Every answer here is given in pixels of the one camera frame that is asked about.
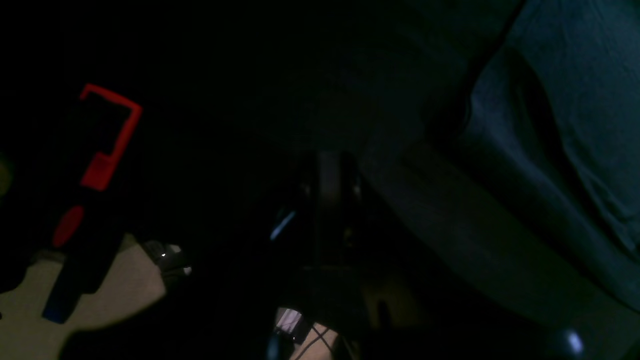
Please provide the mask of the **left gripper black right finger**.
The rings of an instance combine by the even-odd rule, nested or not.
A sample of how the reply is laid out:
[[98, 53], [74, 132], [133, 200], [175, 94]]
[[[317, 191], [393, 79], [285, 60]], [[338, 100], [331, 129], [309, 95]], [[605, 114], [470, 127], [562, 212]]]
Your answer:
[[370, 228], [363, 178], [349, 152], [340, 153], [340, 264], [358, 267], [368, 253]]

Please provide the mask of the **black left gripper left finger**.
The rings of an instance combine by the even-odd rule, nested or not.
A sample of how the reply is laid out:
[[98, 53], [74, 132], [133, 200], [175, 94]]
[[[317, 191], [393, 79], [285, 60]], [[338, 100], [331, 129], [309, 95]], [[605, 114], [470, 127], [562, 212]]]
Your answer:
[[304, 271], [320, 266], [319, 153], [302, 156], [286, 183], [279, 242], [291, 262]]

